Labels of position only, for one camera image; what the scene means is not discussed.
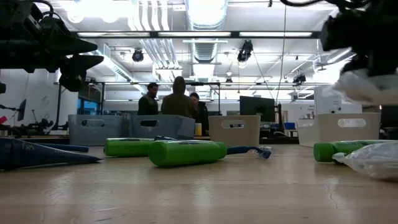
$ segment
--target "beige plastic box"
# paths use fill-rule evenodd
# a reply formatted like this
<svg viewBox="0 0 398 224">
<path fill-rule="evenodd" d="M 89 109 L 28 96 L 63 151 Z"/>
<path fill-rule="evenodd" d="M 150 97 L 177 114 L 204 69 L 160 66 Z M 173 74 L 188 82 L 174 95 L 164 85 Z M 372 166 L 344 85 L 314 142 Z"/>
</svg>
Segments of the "beige plastic box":
<svg viewBox="0 0 398 224">
<path fill-rule="evenodd" d="M 212 141 L 227 147 L 259 146 L 260 116 L 209 116 L 209 132 Z"/>
<path fill-rule="evenodd" d="M 380 113 L 318 114 L 310 122 L 297 121 L 301 146 L 318 142 L 379 139 Z"/>
</svg>

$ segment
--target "workbench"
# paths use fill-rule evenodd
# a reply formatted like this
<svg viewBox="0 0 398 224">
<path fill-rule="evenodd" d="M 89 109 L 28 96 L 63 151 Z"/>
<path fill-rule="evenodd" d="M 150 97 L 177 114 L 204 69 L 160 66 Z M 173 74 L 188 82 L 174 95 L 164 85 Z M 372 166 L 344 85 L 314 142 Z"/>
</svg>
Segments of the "workbench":
<svg viewBox="0 0 398 224">
<path fill-rule="evenodd" d="M 266 161 L 249 152 L 160 169 L 113 158 L 0 173 L 5 224 L 397 223 L 397 201 L 397 184 L 318 164 L 297 145 L 274 146 Z"/>
</svg>

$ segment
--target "green plastic bottle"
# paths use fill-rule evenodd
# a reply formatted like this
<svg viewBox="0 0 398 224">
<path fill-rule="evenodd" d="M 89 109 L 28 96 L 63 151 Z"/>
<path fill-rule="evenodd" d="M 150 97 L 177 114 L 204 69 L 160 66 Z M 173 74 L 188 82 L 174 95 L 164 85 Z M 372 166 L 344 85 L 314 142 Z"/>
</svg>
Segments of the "green plastic bottle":
<svg viewBox="0 0 398 224">
<path fill-rule="evenodd" d="M 316 143 L 313 145 L 313 156 L 317 162 L 333 162 L 332 156 L 338 152 L 350 154 L 364 146 L 390 141 L 391 140 L 358 140 Z"/>
<path fill-rule="evenodd" d="M 156 141 L 149 147 L 149 159 L 159 167 L 214 162 L 226 153 L 222 142 L 212 141 Z"/>
<path fill-rule="evenodd" d="M 105 142 L 105 156 L 142 157 L 148 156 L 149 146 L 154 139 L 114 138 Z"/>
</svg>

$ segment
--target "person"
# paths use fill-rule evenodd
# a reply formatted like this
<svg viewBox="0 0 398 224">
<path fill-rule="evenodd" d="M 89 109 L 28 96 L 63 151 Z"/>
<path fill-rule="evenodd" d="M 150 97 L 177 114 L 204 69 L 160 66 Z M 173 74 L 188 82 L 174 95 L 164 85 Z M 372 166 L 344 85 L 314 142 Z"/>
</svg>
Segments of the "person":
<svg viewBox="0 0 398 224">
<path fill-rule="evenodd" d="M 202 135 L 209 135 L 209 114 L 205 102 L 199 101 L 198 93 L 191 93 L 189 96 L 194 104 L 198 106 L 198 115 L 195 117 L 196 123 L 201 123 Z"/>
<path fill-rule="evenodd" d="M 138 115 L 157 115 L 159 106 L 155 100 L 158 84 L 150 83 L 147 87 L 148 93 L 138 101 Z"/>
<path fill-rule="evenodd" d="M 185 80 L 176 77 L 173 83 L 173 93 L 163 98 L 162 114 L 180 115 L 194 118 L 198 114 L 197 106 L 185 94 Z"/>
</svg>

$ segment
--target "dark jacket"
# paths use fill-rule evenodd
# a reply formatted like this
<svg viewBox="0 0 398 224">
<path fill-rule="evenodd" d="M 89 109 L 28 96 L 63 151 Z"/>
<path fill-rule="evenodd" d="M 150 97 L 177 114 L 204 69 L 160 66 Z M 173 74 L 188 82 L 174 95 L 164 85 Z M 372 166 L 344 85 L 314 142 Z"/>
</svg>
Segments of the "dark jacket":
<svg viewBox="0 0 398 224">
<path fill-rule="evenodd" d="M 173 83 L 173 93 L 163 98 L 162 114 L 196 118 L 198 108 L 189 96 L 184 95 L 184 92 L 185 81 L 182 77 L 177 77 Z"/>
<path fill-rule="evenodd" d="M 201 123 L 201 134 L 207 135 L 209 131 L 209 114 L 205 102 L 199 101 L 199 114 L 196 116 L 196 123 Z"/>
<path fill-rule="evenodd" d="M 157 115 L 159 112 L 157 101 L 148 94 L 138 101 L 138 115 Z"/>
</svg>

